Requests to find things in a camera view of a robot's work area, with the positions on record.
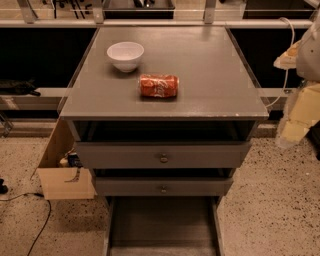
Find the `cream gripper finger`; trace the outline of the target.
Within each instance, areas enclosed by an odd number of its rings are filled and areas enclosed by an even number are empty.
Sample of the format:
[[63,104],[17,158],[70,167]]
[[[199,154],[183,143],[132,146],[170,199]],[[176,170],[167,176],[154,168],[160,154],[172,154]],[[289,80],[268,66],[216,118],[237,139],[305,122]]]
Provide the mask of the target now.
[[320,84],[307,83],[290,95],[279,122],[276,145],[287,149],[297,145],[320,121]]
[[273,66],[282,70],[295,69],[300,43],[301,41],[297,41],[292,44],[285,52],[276,58]]

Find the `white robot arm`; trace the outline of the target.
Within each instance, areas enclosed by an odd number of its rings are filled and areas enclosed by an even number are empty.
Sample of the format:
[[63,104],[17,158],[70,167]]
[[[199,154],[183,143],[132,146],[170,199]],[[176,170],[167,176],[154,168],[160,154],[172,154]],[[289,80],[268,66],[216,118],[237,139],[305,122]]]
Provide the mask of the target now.
[[281,148],[297,145],[320,121],[320,13],[302,38],[275,61],[279,69],[295,69],[305,84],[288,97],[280,120],[276,144]]

